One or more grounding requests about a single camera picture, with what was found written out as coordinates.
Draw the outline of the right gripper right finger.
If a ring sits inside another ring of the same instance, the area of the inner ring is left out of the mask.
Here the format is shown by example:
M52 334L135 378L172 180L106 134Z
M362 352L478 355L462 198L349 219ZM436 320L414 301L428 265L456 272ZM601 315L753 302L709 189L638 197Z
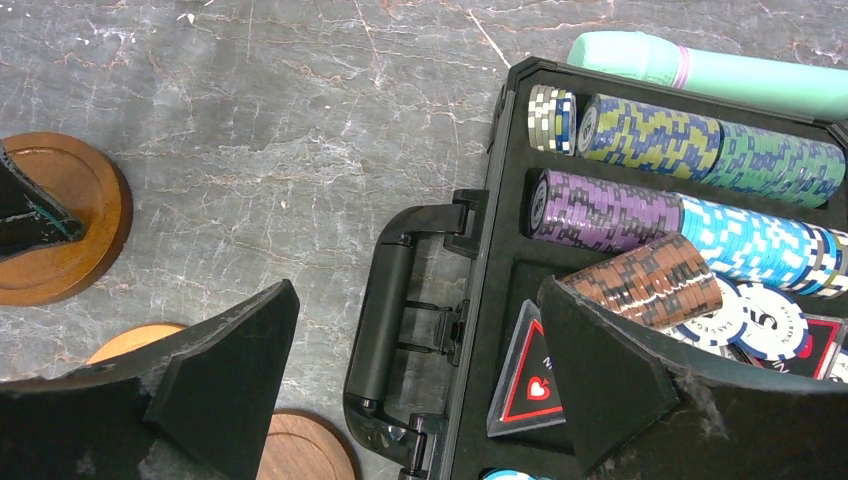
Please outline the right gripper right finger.
M569 435L592 479L843 479L847 387L734 362L553 278L537 304Z

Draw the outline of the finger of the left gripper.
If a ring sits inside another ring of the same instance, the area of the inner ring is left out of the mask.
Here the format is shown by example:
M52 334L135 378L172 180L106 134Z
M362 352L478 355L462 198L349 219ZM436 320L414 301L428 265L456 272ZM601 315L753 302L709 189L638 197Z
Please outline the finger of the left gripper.
M1 261L83 239L87 227L37 185L1 144Z

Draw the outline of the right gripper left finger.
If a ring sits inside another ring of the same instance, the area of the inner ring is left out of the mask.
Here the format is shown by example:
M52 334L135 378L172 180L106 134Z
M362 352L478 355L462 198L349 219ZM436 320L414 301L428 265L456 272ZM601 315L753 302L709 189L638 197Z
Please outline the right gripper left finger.
M3 383L2 477L254 478L299 306L282 280L129 353Z

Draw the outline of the large brown wooden saucer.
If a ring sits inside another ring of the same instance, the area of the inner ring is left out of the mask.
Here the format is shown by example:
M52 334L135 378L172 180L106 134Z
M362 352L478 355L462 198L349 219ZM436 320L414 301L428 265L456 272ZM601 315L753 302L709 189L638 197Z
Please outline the large brown wooden saucer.
M53 132L2 139L2 305L44 305L90 287L131 224L129 185L95 147Z

